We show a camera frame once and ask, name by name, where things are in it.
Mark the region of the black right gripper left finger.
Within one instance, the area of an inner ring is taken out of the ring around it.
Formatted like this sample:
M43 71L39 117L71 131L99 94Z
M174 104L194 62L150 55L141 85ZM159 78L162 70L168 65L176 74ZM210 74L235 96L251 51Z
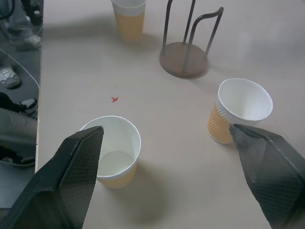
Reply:
M28 182L0 222L2 229L81 229L96 183L104 130L67 137Z

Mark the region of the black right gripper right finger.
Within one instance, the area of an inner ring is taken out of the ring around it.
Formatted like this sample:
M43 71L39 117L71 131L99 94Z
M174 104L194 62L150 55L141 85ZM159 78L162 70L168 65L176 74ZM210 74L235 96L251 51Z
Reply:
M305 159L280 135L233 124L229 128L245 180L273 229L305 227Z

